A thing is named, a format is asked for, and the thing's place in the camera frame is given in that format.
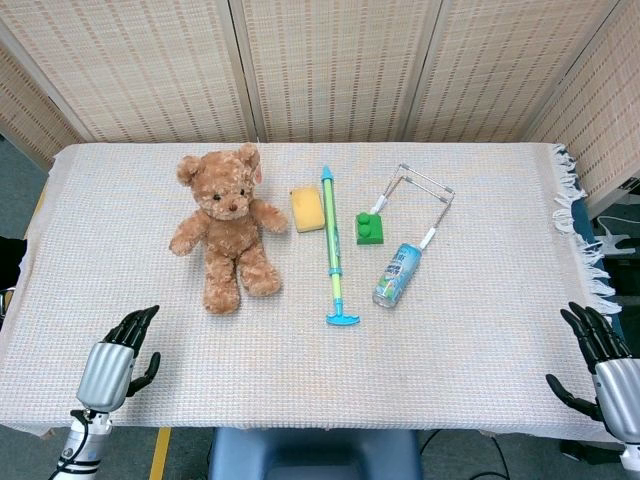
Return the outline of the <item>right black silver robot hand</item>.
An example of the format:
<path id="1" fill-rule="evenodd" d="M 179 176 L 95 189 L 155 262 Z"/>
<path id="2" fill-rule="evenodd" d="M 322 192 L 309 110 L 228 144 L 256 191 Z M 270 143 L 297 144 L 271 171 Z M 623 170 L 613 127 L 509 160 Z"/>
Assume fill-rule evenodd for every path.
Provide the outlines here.
<path id="1" fill-rule="evenodd" d="M 560 310 L 571 327 L 586 368 L 595 399 L 588 401 L 569 392 L 553 374 L 545 380 L 567 407 L 600 422 L 617 440 L 639 443 L 639 358 L 613 329 L 603 314 L 591 306 L 570 302 Z"/>

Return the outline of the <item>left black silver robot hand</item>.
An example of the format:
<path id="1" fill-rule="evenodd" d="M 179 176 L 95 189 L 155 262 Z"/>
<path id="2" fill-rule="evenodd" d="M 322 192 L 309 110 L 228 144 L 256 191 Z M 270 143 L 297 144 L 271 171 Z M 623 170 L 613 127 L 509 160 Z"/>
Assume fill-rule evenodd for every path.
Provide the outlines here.
<path id="1" fill-rule="evenodd" d="M 114 412 L 127 398 L 153 382 L 161 363 L 158 351 L 152 354 L 142 376 L 134 379 L 132 375 L 147 330 L 159 309 L 154 305 L 127 314 L 92 347 L 76 392 L 85 409 Z"/>

